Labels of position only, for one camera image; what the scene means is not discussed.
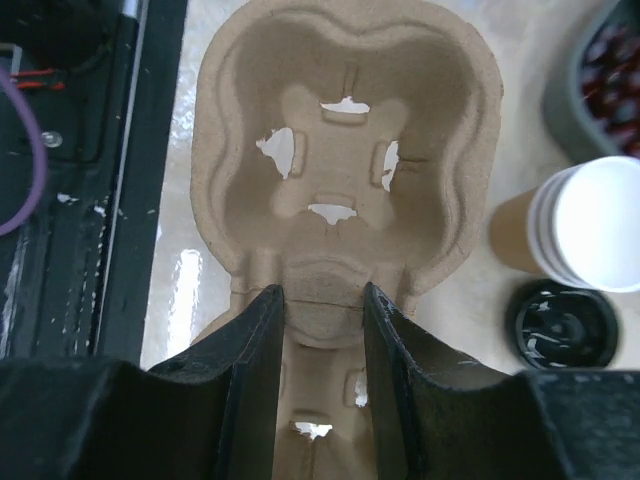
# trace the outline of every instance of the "white paper cup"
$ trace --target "white paper cup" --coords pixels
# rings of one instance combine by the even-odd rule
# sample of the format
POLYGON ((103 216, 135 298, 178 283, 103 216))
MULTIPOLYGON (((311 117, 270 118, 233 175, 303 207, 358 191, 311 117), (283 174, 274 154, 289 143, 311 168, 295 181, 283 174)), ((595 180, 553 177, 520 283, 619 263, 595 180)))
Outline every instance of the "white paper cup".
POLYGON ((640 290, 639 211, 640 162, 605 157, 558 172, 501 205, 491 244, 513 268, 576 288, 634 292, 640 290))
POLYGON ((590 288, 640 290, 640 162, 605 157, 572 172, 552 214, 553 244, 590 288))
POLYGON ((571 170, 567 169, 552 176, 538 189, 529 207, 527 234, 533 258, 549 278, 563 285, 584 288, 585 285, 571 274, 552 250, 554 245, 551 233, 551 212, 571 170))

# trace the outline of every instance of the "black bottle cap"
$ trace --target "black bottle cap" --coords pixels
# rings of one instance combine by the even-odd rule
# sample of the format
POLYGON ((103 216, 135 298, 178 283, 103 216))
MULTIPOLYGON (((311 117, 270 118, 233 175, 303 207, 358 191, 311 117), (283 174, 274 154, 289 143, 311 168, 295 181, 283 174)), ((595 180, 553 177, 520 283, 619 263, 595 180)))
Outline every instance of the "black bottle cap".
POLYGON ((540 369, 606 367, 618 345, 616 313, 600 292, 551 280, 518 289, 506 323, 518 356, 540 369))

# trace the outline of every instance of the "purple cable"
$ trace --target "purple cable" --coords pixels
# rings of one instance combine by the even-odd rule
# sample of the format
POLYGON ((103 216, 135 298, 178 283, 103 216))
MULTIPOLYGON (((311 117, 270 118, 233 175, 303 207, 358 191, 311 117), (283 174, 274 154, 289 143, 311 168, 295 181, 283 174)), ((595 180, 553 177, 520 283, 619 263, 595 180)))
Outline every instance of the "purple cable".
POLYGON ((31 142, 31 152, 33 155, 33 185, 31 185, 29 196, 13 218, 0 225, 0 236, 2 236, 22 225, 38 206, 47 177, 47 150, 42 141, 40 127, 38 127, 38 122, 33 115, 31 107, 29 107, 24 95, 22 95, 20 90, 13 84, 7 71, 2 67, 0 67, 0 87, 2 87, 2 90, 7 94, 20 120, 22 120, 24 124, 24 128, 29 136, 29 141, 31 142))

